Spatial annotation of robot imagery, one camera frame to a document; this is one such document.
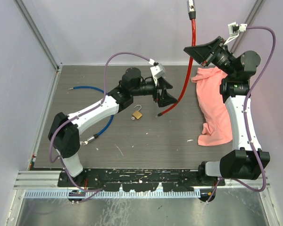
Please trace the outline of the brass padlock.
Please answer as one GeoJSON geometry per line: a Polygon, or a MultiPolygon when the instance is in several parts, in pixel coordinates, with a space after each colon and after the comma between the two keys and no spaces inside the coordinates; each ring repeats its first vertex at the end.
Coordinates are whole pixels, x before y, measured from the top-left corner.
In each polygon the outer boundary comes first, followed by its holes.
{"type": "Polygon", "coordinates": [[[132,113],[132,120],[139,120],[142,117],[142,113],[140,112],[140,110],[142,109],[141,105],[136,105],[134,107],[134,112],[132,113]]]}

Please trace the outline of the pink cloth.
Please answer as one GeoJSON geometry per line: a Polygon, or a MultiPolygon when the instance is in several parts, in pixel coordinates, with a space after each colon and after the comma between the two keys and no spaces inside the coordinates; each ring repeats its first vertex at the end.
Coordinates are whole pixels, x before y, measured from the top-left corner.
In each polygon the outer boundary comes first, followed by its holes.
{"type": "Polygon", "coordinates": [[[198,68],[191,78],[196,84],[196,95],[205,122],[198,137],[200,146],[216,146],[232,141],[229,113],[219,92],[221,80],[227,74],[217,67],[198,68]]]}

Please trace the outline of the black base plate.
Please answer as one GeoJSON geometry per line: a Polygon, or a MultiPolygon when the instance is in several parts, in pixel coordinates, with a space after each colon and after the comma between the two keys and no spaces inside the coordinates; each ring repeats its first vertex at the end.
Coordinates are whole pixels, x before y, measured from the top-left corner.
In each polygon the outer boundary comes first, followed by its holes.
{"type": "Polygon", "coordinates": [[[188,192],[196,187],[214,187],[217,177],[205,176],[192,169],[83,169],[73,181],[88,190],[106,192],[154,192],[161,185],[163,192],[188,192]]]}

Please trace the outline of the red cable lock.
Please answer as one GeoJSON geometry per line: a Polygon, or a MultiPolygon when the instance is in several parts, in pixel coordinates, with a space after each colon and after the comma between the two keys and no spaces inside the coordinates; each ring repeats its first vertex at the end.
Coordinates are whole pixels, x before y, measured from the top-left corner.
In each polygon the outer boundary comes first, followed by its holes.
{"type": "MultiPolygon", "coordinates": [[[[193,11],[193,12],[188,12],[188,15],[189,15],[189,19],[191,21],[191,46],[195,46],[196,45],[196,34],[197,34],[197,29],[196,29],[196,10],[193,11]]],[[[187,68],[187,73],[186,73],[186,77],[185,77],[185,81],[184,81],[184,85],[183,85],[181,94],[180,94],[177,102],[175,104],[172,104],[166,110],[160,112],[158,114],[158,117],[168,113],[169,111],[174,109],[181,102],[181,100],[182,100],[182,98],[185,95],[185,92],[187,90],[187,86],[188,86],[189,79],[190,79],[190,76],[191,76],[192,65],[193,65],[193,58],[190,57],[188,68],[187,68]]]]}

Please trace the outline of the blue lock keys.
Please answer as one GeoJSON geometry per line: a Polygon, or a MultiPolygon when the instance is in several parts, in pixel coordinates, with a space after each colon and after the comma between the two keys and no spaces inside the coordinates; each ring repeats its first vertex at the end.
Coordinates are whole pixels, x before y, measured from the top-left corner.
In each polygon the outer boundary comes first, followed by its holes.
{"type": "Polygon", "coordinates": [[[88,145],[88,141],[80,141],[80,145],[88,145]]]}

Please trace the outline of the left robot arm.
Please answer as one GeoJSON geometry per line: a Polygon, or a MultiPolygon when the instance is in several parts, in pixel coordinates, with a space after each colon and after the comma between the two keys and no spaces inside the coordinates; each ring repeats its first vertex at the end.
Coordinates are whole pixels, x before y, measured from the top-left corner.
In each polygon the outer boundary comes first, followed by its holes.
{"type": "Polygon", "coordinates": [[[76,113],[55,115],[48,134],[50,148],[55,148],[59,153],[69,173],[68,181],[73,186],[81,186],[85,181],[78,150],[80,135],[89,127],[129,107],[135,96],[152,96],[159,107],[177,102],[167,92],[173,86],[163,77],[166,72],[164,67],[161,64],[152,66],[150,72],[150,77],[143,78],[138,68],[128,68],[119,85],[105,93],[100,101],[76,113]]]}

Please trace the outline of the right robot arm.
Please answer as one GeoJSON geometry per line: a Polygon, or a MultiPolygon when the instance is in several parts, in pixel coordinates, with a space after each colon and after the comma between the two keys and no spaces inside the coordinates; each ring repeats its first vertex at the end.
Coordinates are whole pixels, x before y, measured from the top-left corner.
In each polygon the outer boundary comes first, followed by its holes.
{"type": "Polygon", "coordinates": [[[185,47],[184,52],[200,65],[213,64],[226,73],[220,94],[230,118],[232,151],[219,161],[202,162],[197,174],[199,183],[207,186],[215,178],[258,179],[270,162],[269,152],[262,151],[257,139],[250,110],[250,78],[260,65],[259,54],[248,50],[235,57],[221,37],[207,44],[185,47]]]}

